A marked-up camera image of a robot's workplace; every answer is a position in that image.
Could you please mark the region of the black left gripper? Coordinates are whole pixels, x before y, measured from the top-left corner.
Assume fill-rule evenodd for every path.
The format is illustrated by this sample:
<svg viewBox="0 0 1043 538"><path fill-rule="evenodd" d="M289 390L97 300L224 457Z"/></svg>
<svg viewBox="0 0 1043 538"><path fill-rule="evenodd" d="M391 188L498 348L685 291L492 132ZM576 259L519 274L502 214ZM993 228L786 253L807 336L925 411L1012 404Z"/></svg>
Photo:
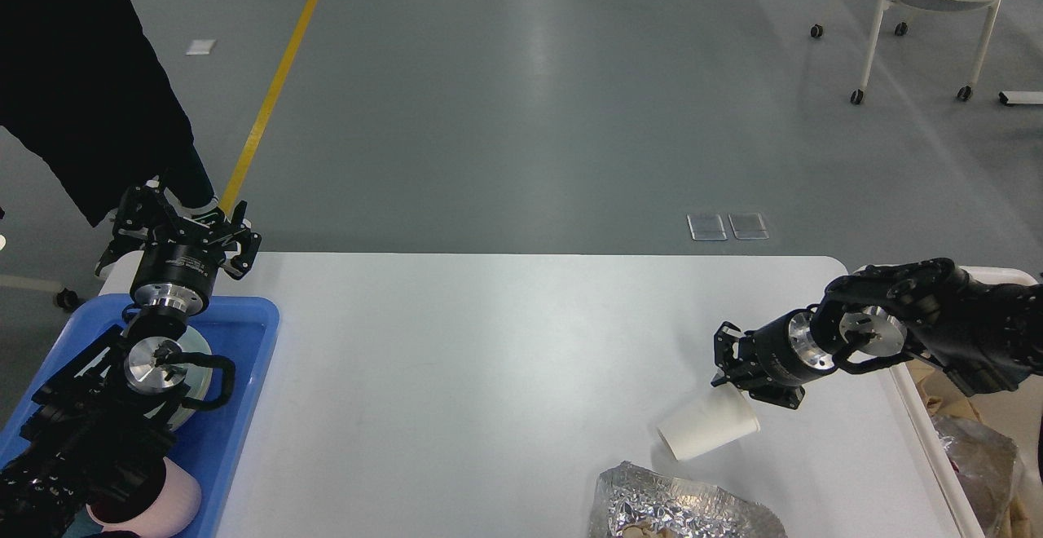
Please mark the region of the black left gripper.
<svg viewBox="0 0 1043 538"><path fill-rule="evenodd" d="M231 220L246 218L247 201L232 209ZM205 227L200 245L188 245L186 219L178 215L160 180L128 188L112 226L114 247L145 247L130 286L134 303L163 305L198 315L209 305L219 268L232 280L251 271L262 242L252 228L213 233Z"/></svg>

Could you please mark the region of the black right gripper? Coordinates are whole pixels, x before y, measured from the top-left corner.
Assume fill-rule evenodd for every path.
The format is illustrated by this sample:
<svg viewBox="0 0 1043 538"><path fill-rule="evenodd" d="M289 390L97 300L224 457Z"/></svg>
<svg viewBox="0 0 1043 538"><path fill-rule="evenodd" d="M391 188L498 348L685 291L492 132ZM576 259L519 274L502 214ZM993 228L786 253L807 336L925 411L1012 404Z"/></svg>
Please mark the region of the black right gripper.
<svg viewBox="0 0 1043 538"><path fill-rule="evenodd" d="M753 400L798 409L805 397L805 383L836 371L832 354L812 338L811 322L811 309L791 311L756 331L723 322L714 335L718 374L712 386L731 383L748 389L746 393ZM760 367L775 385L757 386Z"/></svg>

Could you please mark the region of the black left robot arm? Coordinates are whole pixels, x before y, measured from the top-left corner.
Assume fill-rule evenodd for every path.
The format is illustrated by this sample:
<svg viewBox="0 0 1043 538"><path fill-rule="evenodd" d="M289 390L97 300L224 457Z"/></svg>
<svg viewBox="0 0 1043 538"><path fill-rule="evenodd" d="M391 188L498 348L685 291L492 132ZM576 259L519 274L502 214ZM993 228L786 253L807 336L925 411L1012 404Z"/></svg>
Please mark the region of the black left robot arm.
<svg viewBox="0 0 1043 538"><path fill-rule="evenodd" d="M98 266L142 252L130 304L31 395L37 412L20 430L29 445L2 468L4 536L60 537L98 502L138 507L176 443L175 413L231 402L235 361L180 338L220 271L240 280L253 267L262 238L247 207L183 215L157 180L126 190Z"/></svg>

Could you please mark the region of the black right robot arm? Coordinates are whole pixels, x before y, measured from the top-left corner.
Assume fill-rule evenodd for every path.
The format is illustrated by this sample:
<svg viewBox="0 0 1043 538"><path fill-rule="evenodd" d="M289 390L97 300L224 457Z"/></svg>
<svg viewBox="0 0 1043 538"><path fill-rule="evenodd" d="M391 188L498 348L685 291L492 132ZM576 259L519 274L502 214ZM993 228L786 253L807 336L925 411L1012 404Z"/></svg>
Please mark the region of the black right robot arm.
<svg viewBox="0 0 1043 538"><path fill-rule="evenodd" d="M867 266L759 329L722 323L714 361L715 388L790 409L806 383L906 361L941 371L967 397L1014 392L1041 374L1041 286L984 283L947 256Z"/></svg>

